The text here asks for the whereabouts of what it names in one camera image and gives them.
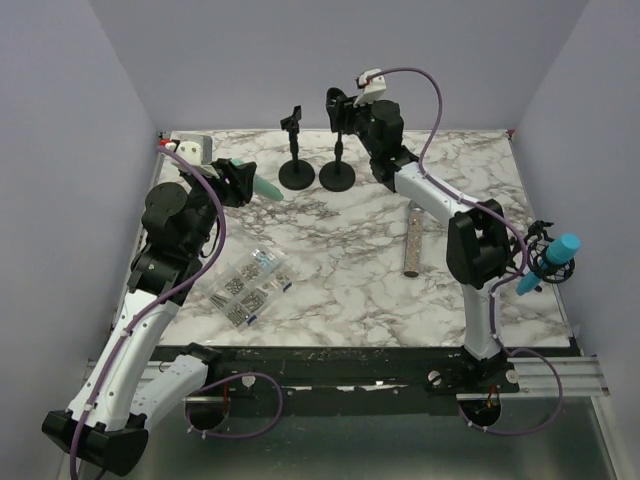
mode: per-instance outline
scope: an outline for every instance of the black holder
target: black holder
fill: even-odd
[[[342,132],[338,132],[333,151],[336,159],[320,169],[320,184],[330,192],[346,192],[356,183],[356,172],[351,165],[342,161]]]
[[[290,117],[280,120],[282,130],[289,132],[289,149],[292,159],[286,162],[278,172],[278,180],[284,188],[289,190],[304,190],[311,186],[316,174],[309,162],[298,158],[298,133],[300,133],[300,119],[302,118],[302,107],[300,105],[293,108]]]

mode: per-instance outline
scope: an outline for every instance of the purple cable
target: purple cable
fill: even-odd
[[[191,422],[191,414],[189,413],[188,410],[186,410],[185,412],[185,416],[187,417],[187,422],[189,422],[189,432],[190,431],[195,431],[198,432],[200,434],[203,434],[207,437],[214,437],[214,438],[229,438],[229,439],[234,439],[234,440],[245,440],[248,438],[254,438],[257,437],[259,435],[262,435],[263,433],[268,432],[269,430],[271,430],[276,423],[278,423],[278,420],[280,420],[280,416],[282,415],[282,407],[284,406],[284,397],[282,396],[282,389],[280,388],[280,385],[278,385],[278,382],[276,382],[276,380],[272,377],[270,377],[267,374],[264,373],[260,373],[260,372],[245,372],[245,373],[238,373],[237,375],[231,375],[230,377],[227,378],[223,378],[222,380],[218,380],[217,382],[214,382],[210,385],[207,385],[205,387],[202,387],[200,390],[197,390],[193,393],[204,393],[208,390],[211,390],[213,388],[219,387],[220,385],[224,385],[225,383],[229,383],[232,382],[234,380],[238,380],[242,377],[258,377],[258,378],[264,378],[265,380],[270,381],[274,387],[276,387],[276,392],[278,392],[278,410],[276,411],[276,414],[273,416],[273,419],[271,420],[271,422],[269,422],[269,424],[264,427],[261,428],[260,430],[256,430],[255,432],[250,432],[250,433],[237,433],[237,434],[229,434],[229,433],[217,433],[217,432],[211,432],[208,430],[198,430],[197,428],[195,428],[193,426],[193,423]]]
[[[554,412],[551,414],[551,416],[547,420],[542,422],[540,425],[538,425],[536,427],[533,427],[533,428],[530,428],[530,429],[527,429],[527,430],[503,431],[503,430],[494,430],[494,429],[490,429],[490,428],[481,427],[480,425],[477,425],[477,424],[473,423],[471,420],[469,420],[469,418],[466,416],[466,414],[462,411],[461,407],[459,407],[460,415],[462,416],[462,418],[467,422],[467,424],[470,427],[475,428],[476,430],[480,430],[480,431],[485,432],[485,433],[493,434],[493,435],[520,436],[520,435],[528,435],[528,434],[531,434],[531,433],[539,432],[543,428],[545,428],[545,427],[549,426],[551,423],[553,423],[558,418],[560,413],[562,412],[562,408],[564,406],[564,390],[562,388],[562,380],[560,379],[560,374],[558,374],[558,371],[551,364],[551,362],[549,362],[549,360],[547,360],[543,355],[540,355],[538,352],[536,352],[534,350],[531,350],[529,348],[517,348],[517,349],[515,349],[513,351],[509,351],[509,349],[504,345],[504,343],[502,343],[502,340],[500,340],[500,338],[497,336],[496,318],[495,318],[495,309],[496,309],[496,298],[494,296],[495,292],[502,285],[504,285],[506,283],[509,283],[512,280],[515,280],[517,278],[520,278],[520,276],[524,273],[524,270],[525,270],[525,268],[527,266],[527,255],[526,255],[526,252],[528,252],[529,250],[527,249],[527,245],[526,245],[526,243],[524,241],[524,237],[522,236],[522,234],[520,234],[520,232],[515,227],[515,225],[513,225],[509,220],[507,220],[506,218],[498,215],[496,212],[494,212],[493,210],[488,209],[487,207],[485,207],[483,205],[479,205],[479,204],[477,204],[475,202],[472,202],[471,200],[465,199],[464,196],[458,196],[458,194],[456,194],[453,190],[451,190],[446,185],[444,185],[440,181],[438,181],[437,178],[435,178],[433,175],[431,175],[431,173],[429,173],[424,168],[424,158],[425,158],[425,155],[427,153],[427,149],[429,148],[429,145],[431,144],[431,141],[433,140],[433,137],[434,137],[434,135],[436,133],[436,130],[437,130],[438,126],[440,125],[440,118],[442,117],[442,94],[440,93],[440,87],[438,86],[438,84],[436,83],[435,79],[430,74],[428,74],[424,70],[421,70],[419,68],[414,68],[414,67],[390,68],[388,70],[383,70],[382,72],[379,72],[379,73],[376,73],[374,75],[371,75],[371,76],[367,77],[367,80],[370,80],[371,78],[375,78],[375,77],[378,77],[378,76],[381,76],[381,75],[385,75],[387,73],[395,73],[395,72],[414,72],[414,73],[419,73],[420,75],[422,75],[423,77],[426,77],[431,82],[431,84],[433,85],[433,87],[436,90],[436,93],[438,94],[438,116],[436,118],[436,122],[435,122],[435,124],[433,126],[433,129],[431,130],[431,133],[429,134],[429,138],[427,138],[427,141],[426,141],[424,147],[422,148],[422,151],[420,152],[420,156],[418,158],[418,168],[420,169],[420,172],[422,173],[424,178],[427,179],[429,182],[431,182],[433,185],[435,185],[436,188],[438,188],[441,192],[443,192],[445,195],[449,196],[453,200],[458,201],[458,202],[462,203],[463,205],[466,205],[466,206],[468,206],[470,208],[477,208],[478,210],[482,211],[483,213],[486,213],[487,215],[489,215],[489,216],[495,218],[496,220],[500,221],[505,227],[507,227],[509,230],[511,230],[511,232],[513,232],[513,234],[515,235],[516,239],[518,240],[518,243],[520,244],[520,250],[522,252],[522,261],[520,262],[520,266],[518,267],[518,270],[515,273],[509,275],[508,277],[505,277],[502,280],[499,280],[498,282],[496,282],[495,285],[493,285],[493,287],[491,287],[491,290],[489,291],[489,324],[490,324],[491,333],[492,333],[492,335],[494,335],[494,340],[496,341],[498,346],[509,357],[515,357],[519,353],[527,353],[529,355],[533,355],[533,356],[539,358],[540,360],[542,360],[549,367],[549,369],[553,373],[553,376],[556,379],[556,383],[558,384],[558,403],[556,405],[556,409],[554,410]]]
[[[211,198],[211,201],[215,205],[216,211],[218,212],[218,218],[220,219],[220,227],[219,227],[220,228],[220,242],[218,243],[218,246],[217,246],[215,252],[213,252],[213,255],[211,256],[211,259],[199,271],[197,271],[192,277],[190,277],[189,279],[185,280],[180,285],[178,285],[176,287],[173,287],[168,292],[160,295],[153,302],[151,302],[149,305],[147,305],[142,310],[140,310],[140,312],[138,314],[134,315],[134,317],[131,319],[131,322],[129,322],[129,324],[124,329],[124,331],[127,332],[129,334],[129,336],[133,332],[133,329],[135,328],[135,326],[138,323],[140,323],[140,321],[149,312],[151,312],[151,310],[156,308],[158,305],[166,302],[173,295],[175,295],[176,293],[180,292],[181,290],[193,285],[196,280],[198,280],[202,275],[204,275],[207,272],[207,270],[209,270],[213,266],[213,264],[216,262],[216,260],[220,256],[220,253],[222,252],[222,248],[224,247],[224,242],[225,242],[225,238],[226,238],[226,235],[227,235],[227,223],[225,221],[224,211],[222,209],[222,203],[220,202],[220,199],[216,195],[216,192],[213,191],[213,189],[207,183],[205,178],[195,168],[193,168],[186,160],[184,160],[180,155],[178,155],[177,153],[172,152],[171,150],[169,150],[167,148],[164,148],[164,147],[160,147],[160,146],[157,147],[157,151],[158,151],[158,153],[162,153],[164,155],[168,155],[169,157],[173,158],[176,162],[180,163],[191,175],[194,176],[194,178],[196,180],[198,180],[198,182],[205,189],[205,191],[207,192],[207,194]],[[105,379],[107,378],[109,370],[111,369],[111,366],[113,365],[113,362],[115,361],[116,357],[118,356],[118,353],[120,352],[120,349],[122,348],[122,345],[124,345],[125,340],[127,338],[129,338],[129,336],[127,336],[127,337],[120,336],[118,338],[118,341],[114,345],[113,350],[111,350],[111,353],[107,357],[107,360],[104,363],[104,366],[102,367],[102,371],[98,375],[98,379],[96,380],[96,382],[95,382],[95,384],[93,386],[93,390],[91,390],[91,394],[89,395],[89,398],[87,399],[87,404],[88,405],[94,405],[95,404],[96,398],[98,397],[98,393],[100,392],[100,388],[102,387]],[[70,468],[71,480],[78,480],[78,468],[77,468],[78,467],[77,466],[78,445],[80,443],[80,435],[82,433],[82,427],[87,422],[87,418],[88,417],[89,417],[89,410],[84,410],[82,412],[82,414],[80,415],[80,418],[78,419],[78,424],[76,425],[76,428],[75,428],[75,430],[73,432],[73,438],[71,440],[71,448],[69,450],[69,457],[70,457],[69,468]],[[102,475],[104,475],[104,471],[101,472],[100,476],[98,476],[96,480],[102,478],[101,477]]]

